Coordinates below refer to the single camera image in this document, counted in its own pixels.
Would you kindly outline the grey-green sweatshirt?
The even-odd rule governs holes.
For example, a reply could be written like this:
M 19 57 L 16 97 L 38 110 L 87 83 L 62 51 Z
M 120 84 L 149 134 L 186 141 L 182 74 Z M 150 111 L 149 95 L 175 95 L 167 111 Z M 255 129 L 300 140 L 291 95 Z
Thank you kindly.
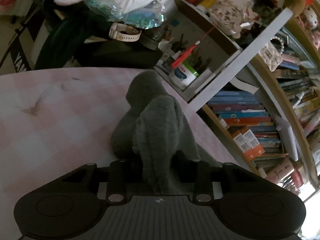
M 130 109 L 112 132 L 111 148 L 121 161 L 142 162 L 150 193 L 188 194 L 170 167 L 179 150 L 189 160 L 222 166 L 196 142 L 179 102 L 167 93 L 156 71 L 138 74 L 126 100 Z

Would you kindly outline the white and wood bookshelf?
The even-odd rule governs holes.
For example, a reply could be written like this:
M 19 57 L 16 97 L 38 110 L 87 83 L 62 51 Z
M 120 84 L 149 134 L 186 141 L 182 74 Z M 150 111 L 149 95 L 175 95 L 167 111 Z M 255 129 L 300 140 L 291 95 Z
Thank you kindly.
M 227 83 L 234 86 L 246 83 L 248 90 L 267 107 L 273 118 L 289 124 L 288 130 L 282 134 L 285 137 L 286 146 L 293 148 L 291 151 L 293 159 L 300 158 L 303 164 L 308 182 L 302 187 L 299 196 L 304 202 L 307 202 L 319 193 L 319 179 L 315 161 L 289 100 L 258 54 L 263 46 L 292 17 L 292 10 L 285 8 L 246 49 L 241 49 L 235 44 L 235 52 L 224 63 L 216 70 L 205 70 L 185 90 L 179 89 L 159 66 L 155 66 L 154 69 L 180 95 L 187 103 L 188 109 L 193 112 L 201 109 L 210 112 L 206 103 Z

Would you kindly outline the row of leaning books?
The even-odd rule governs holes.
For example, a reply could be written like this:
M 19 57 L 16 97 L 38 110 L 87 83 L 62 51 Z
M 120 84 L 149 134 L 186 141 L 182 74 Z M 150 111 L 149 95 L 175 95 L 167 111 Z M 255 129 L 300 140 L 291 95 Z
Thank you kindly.
M 274 119 L 253 94 L 243 90 L 221 90 L 207 102 L 224 128 L 230 132 L 236 128 L 249 128 L 251 135 L 271 157 L 286 154 L 285 146 L 276 129 Z

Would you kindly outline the orange white box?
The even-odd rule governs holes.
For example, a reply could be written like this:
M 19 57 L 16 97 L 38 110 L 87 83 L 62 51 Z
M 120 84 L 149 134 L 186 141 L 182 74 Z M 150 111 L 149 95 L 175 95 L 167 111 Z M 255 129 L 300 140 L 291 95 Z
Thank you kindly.
M 250 129 L 248 130 L 237 130 L 231 134 L 233 141 L 241 149 L 242 153 L 252 151 L 258 144 L 257 140 Z
M 265 150 L 263 149 L 260 142 L 257 140 L 257 137 L 253 134 L 251 129 L 248 126 L 244 126 L 242 129 L 240 129 L 242 135 L 244 136 L 246 142 L 251 147 L 250 150 L 247 150 L 244 153 L 244 156 L 248 161 L 252 161 L 256 157 L 261 156 L 263 153 L 265 153 Z

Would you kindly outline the upper orange white box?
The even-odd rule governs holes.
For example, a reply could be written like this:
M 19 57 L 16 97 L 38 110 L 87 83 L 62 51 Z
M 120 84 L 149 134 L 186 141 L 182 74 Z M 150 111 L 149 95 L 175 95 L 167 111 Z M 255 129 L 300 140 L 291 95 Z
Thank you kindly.
M 237 130 L 231 134 L 233 141 L 241 149 L 242 153 L 252 151 L 258 144 L 257 140 L 250 129 L 248 130 Z

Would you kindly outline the floral fabric pouch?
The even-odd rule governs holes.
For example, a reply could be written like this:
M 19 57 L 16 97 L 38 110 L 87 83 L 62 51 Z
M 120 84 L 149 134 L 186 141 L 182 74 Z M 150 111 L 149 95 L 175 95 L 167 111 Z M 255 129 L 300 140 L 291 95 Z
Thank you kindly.
M 209 18 L 223 33 L 239 39 L 260 17 L 253 7 L 253 0 L 217 0 L 208 10 Z

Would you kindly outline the lower orange white box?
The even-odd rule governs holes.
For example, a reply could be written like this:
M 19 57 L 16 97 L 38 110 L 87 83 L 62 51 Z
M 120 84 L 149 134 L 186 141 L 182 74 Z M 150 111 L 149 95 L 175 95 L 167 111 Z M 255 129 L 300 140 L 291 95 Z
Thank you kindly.
M 250 150 L 247 150 L 244 153 L 244 156 L 248 161 L 252 161 L 256 157 L 261 156 L 263 153 L 265 153 L 265 150 L 263 149 L 260 142 L 257 140 L 257 137 L 253 134 L 251 129 L 248 126 L 244 126 L 242 129 L 240 129 L 242 135 L 244 136 L 246 142 L 251 147 Z

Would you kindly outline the white quilted handbag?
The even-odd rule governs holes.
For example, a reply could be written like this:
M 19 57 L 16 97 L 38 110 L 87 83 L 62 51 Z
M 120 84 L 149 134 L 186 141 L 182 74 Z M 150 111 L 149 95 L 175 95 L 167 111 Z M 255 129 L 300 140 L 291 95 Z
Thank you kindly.
M 278 51 L 275 46 L 272 44 L 272 40 L 277 40 L 280 43 L 280 51 Z M 282 54 L 284 52 L 284 41 L 274 36 L 271 38 L 264 47 L 259 51 L 260 57 L 263 59 L 263 61 L 268 66 L 269 70 L 271 72 L 274 72 L 278 66 L 283 62 Z

